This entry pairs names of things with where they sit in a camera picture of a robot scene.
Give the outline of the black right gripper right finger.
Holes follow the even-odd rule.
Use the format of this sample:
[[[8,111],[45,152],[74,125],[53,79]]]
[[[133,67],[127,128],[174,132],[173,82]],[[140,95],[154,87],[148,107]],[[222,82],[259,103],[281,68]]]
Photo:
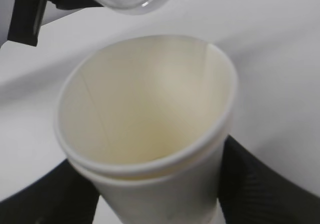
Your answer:
[[[218,200],[227,224],[318,224],[320,198],[266,166],[233,137],[223,150]]]

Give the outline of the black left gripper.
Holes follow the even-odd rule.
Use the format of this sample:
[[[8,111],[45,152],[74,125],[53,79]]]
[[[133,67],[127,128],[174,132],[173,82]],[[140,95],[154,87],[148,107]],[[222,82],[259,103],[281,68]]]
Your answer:
[[[7,40],[37,46],[47,2],[67,11],[102,6],[95,0],[15,0]]]

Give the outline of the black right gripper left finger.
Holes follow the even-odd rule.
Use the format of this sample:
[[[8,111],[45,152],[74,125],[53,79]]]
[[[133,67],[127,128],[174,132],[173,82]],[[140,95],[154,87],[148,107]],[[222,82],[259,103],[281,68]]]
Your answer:
[[[93,184],[67,160],[0,202],[2,224],[91,224],[99,200]]]

